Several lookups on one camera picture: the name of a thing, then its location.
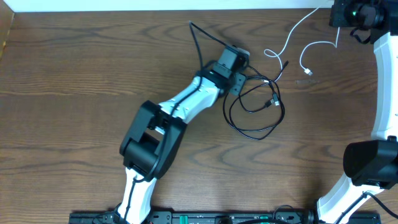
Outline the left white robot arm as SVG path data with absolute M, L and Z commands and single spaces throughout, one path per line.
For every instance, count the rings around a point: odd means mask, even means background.
M 141 105 L 119 148 L 126 187 L 114 212 L 115 223 L 142 223 L 147 218 L 155 184 L 172 165 L 188 123 L 225 93 L 242 89 L 249 56 L 228 45 L 179 94 L 159 104 Z

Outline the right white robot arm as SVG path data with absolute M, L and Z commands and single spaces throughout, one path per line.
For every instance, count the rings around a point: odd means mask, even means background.
M 335 1 L 329 25 L 350 27 L 359 43 L 373 45 L 377 63 L 371 140 L 346 147 L 343 175 L 316 204 L 318 223 L 348 223 L 368 198 L 397 184 L 397 1 Z

